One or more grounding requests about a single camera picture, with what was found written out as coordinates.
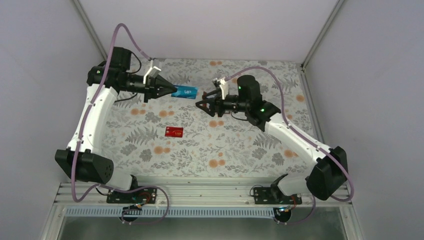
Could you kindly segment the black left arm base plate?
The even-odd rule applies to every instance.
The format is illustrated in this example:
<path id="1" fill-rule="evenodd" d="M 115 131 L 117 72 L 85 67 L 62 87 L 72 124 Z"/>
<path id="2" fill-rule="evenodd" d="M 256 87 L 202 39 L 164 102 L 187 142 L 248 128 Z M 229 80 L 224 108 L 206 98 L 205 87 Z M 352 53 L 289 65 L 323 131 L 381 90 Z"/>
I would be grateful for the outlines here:
<path id="1" fill-rule="evenodd" d="M 156 202 L 158 189 L 148 187 L 133 193 L 110 191 L 107 195 L 108 204 L 154 204 Z"/>

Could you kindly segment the blue credit card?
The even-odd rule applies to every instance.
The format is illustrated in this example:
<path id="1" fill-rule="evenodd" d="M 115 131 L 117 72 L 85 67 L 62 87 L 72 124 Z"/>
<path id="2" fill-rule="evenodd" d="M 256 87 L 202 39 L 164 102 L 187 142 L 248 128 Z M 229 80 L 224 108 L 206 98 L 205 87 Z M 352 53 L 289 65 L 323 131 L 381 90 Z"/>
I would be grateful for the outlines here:
<path id="1" fill-rule="evenodd" d="M 198 88 L 194 86 L 175 85 L 176 92 L 171 94 L 174 98 L 196 99 Z"/>

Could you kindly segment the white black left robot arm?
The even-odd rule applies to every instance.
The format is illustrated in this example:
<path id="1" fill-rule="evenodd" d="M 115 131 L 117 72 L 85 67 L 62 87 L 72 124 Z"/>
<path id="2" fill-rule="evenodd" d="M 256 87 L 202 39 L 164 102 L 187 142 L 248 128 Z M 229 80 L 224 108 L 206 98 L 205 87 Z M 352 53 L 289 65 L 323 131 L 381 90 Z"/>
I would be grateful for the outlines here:
<path id="1" fill-rule="evenodd" d="M 66 149 L 58 149 L 55 161 L 73 181 L 106 185 L 128 191 L 133 176 L 114 166 L 102 155 L 102 139 L 107 116 L 120 92 L 143 94 L 143 101 L 157 99 L 177 91 L 160 76 L 156 59 L 151 60 L 144 75 L 130 73 L 132 51 L 114 47 L 106 62 L 94 66 L 87 75 L 87 93 L 78 126 Z"/>

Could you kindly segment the red VIP credit card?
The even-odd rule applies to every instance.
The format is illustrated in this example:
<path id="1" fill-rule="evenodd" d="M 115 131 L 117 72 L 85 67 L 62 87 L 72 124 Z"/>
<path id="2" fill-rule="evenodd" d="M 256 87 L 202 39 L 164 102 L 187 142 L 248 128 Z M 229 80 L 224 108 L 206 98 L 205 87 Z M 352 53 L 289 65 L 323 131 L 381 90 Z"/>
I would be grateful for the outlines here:
<path id="1" fill-rule="evenodd" d="M 165 128 L 165 137 L 182 138 L 184 134 L 183 127 L 167 126 Z"/>

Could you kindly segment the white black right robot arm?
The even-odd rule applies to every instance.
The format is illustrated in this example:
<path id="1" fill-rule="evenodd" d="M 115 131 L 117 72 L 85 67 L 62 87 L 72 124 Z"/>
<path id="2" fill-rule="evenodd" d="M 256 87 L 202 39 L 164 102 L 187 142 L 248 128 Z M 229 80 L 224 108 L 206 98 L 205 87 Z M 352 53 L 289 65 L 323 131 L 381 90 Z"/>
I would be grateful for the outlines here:
<path id="1" fill-rule="evenodd" d="M 237 94 L 229 94 L 224 79 L 214 79 L 213 84 L 216 89 L 205 93 L 196 107 L 211 117 L 244 113 L 251 125 L 277 138 L 305 161 L 303 173 L 284 173 L 271 184 L 275 196 L 310 193 L 322 201 L 335 198 L 336 190 L 347 181 L 343 148 L 330 147 L 294 125 L 279 107 L 263 99 L 260 84 L 252 75 L 237 79 Z"/>

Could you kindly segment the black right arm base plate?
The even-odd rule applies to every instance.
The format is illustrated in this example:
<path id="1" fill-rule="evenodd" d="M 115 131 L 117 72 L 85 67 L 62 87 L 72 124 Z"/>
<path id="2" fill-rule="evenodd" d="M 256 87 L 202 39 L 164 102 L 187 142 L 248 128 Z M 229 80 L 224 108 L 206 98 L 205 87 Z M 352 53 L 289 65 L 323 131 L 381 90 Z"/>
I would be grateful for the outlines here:
<path id="1" fill-rule="evenodd" d="M 278 188 L 254 186 L 250 190 L 250 196 L 254 198 L 256 205 L 301 205 L 302 198 L 299 195 L 284 195 Z"/>

